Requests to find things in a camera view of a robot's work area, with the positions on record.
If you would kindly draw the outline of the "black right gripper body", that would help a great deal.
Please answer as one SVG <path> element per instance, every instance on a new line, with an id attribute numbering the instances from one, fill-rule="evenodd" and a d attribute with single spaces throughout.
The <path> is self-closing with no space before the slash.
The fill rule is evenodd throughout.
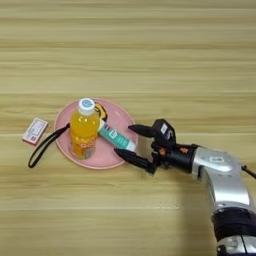
<path id="1" fill-rule="evenodd" d="M 174 144 L 172 147 L 159 146 L 156 142 L 151 144 L 153 149 L 149 173 L 154 174 L 158 167 L 165 169 L 177 167 L 187 173 L 192 172 L 192 164 L 198 145 Z"/>

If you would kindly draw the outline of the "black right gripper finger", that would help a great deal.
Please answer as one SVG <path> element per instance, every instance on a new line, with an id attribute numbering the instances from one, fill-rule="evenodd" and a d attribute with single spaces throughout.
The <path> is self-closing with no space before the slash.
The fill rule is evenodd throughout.
<path id="1" fill-rule="evenodd" d="M 155 173 L 156 167 L 154 166 L 154 164 L 151 163 L 148 159 L 138 156 L 135 152 L 117 148 L 115 148 L 114 151 L 124 161 L 136 167 L 144 169 L 146 172 L 150 174 Z"/>
<path id="2" fill-rule="evenodd" d="M 129 129 L 135 132 L 136 134 L 147 137 L 147 138 L 152 138 L 154 136 L 154 130 L 150 126 L 134 124 L 134 125 L 130 125 Z"/>

